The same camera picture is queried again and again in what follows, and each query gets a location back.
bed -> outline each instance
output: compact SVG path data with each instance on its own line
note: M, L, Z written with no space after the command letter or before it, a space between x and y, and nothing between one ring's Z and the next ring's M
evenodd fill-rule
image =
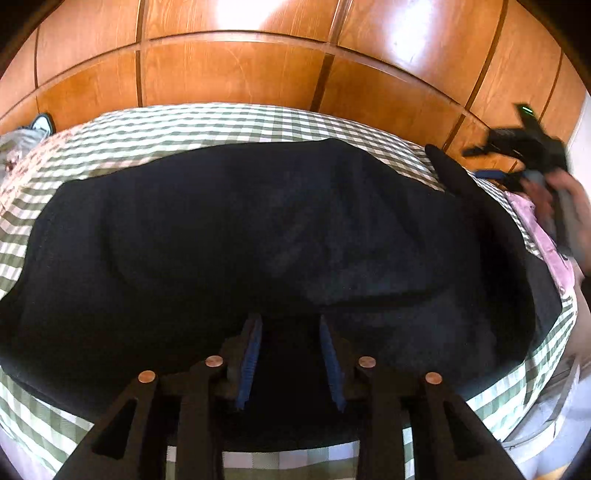
M61 132L32 151L0 192L0 297L16 282L35 218L63 182L104 175L180 151L237 142L339 138L399 173L441 190L423 149L395 135L343 119L289 108L205 103L106 113ZM541 258L517 215L496 187L475 179L518 225L525 246ZM576 321L574 292L542 344L503 379L468 401L498 440L504 440L550 379ZM72 354L82 345L72 345ZM56 472L92 427L22 390L0 366L0 426L50 472ZM406 477L414 475L412 433L404 431ZM354 478L358 444L276 453L224 453L226 479ZM176 451L168 449L167 479Z

black device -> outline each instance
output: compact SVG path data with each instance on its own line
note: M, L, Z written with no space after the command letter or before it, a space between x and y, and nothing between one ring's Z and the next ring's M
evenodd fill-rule
M344 429L350 440L360 440L358 480L404 480L402 429L407 426L413 432L416 480L523 479L500 443L438 374L415 378L394 371L372 357L359 357L323 317L310 319L309 325L318 340L334 411L354 425L353 430ZM264 344L263 319L250 315L242 333L227 339L218 356L188 372L163 377L142 372L55 479L162 480L167 445L176 445L176 480L222 480L222 451L244 448L257 429L256 422L241 422L241 417L257 411L250 402L258 400L248 398L253 380L258 380L256 370L264 367L257 365ZM271 400L280 402L282 395L278 392ZM309 411L314 406L311 399L300 408ZM276 423L284 426L297 418L289 409L269 414L278 415ZM332 422L331 427L342 425ZM282 433L293 435L290 429ZM325 444L322 435L314 438L316 446L328 446L328 438L334 437L328 435ZM284 446L282 440L267 443L271 451Z
M561 254L581 261L583 253L577 241L579 220L573 199L569 192L555 191L544 180L545 173L557 168L569 170L564 144L544 132L530 105L518 103L515 108L522 128L491 128L485 145L467 148L462 154L464 157L474 157L498 153L522 161L525 164L523 175L548 188L553 196L554 220L542 227L554 239Z

black fabric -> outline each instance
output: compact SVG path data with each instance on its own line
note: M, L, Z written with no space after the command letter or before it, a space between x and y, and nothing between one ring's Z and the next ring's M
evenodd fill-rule
M508 348L511 351L531 351L537 348L555 324L562 311L560 295L546 263L529 253L519 228L506 210L487 192L481 189L466 170L452 158L433 145L425 147L425 153L433 164L439 180L452 193L463 200L467 215L479 231L479 237L489 237L493 242L503 242L505 256L503 262L493 255L484 259L486 268L494 269L503 282L514 282L512 295L505 296L501 288L491 293L496 297L494 305L498 315L515 305L521 299L521 309L514 331L499 329L495 331L499 340L498 351ZM482 245L485 255L492 252Z
M480 213L338 140L202 148L71 181L0 302L0 364L96 420L140 371L216 353L248 312L324 313L360 353L467 388L521 362L535 331L517 239ZM261 388L281 396L255 375Z

human hand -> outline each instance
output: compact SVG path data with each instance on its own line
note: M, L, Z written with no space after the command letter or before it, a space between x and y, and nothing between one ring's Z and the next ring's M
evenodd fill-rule
M573 176L562 169L545 175L546 182L555 190L567 190L572 198L574 209L579 220L577 240L584 258L578 259L579 266L585 274L591 274L591 204L584 187ZM535 205L535 216L540 225L545 224L554 216L552 194L542 185L521 179L521 186Z

green and white checkered fabric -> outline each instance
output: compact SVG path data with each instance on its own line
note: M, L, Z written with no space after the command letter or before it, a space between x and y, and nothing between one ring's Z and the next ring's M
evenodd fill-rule
M140 165L185 150L240 142L340 138L366 150L399 173L442 190L424 150L410 142L338 118L289 108L207 103L112 112L86 124L33 174L0 219L0 297L16 282L31 227L65 181ZM477 180L512 216L529 251L540 253L502 193ZM486 426L504 439L538 397L560 359L576 319L574 294L540 347L509 375L469 400ZM91 424L37 400L0 369L0 426L46 467L57 471ZM405 470L414 475L412 434L404 431ZM228 480L337 480L355 477L356 442L314 450L224 454ZM168 450L167 476L176 451Z

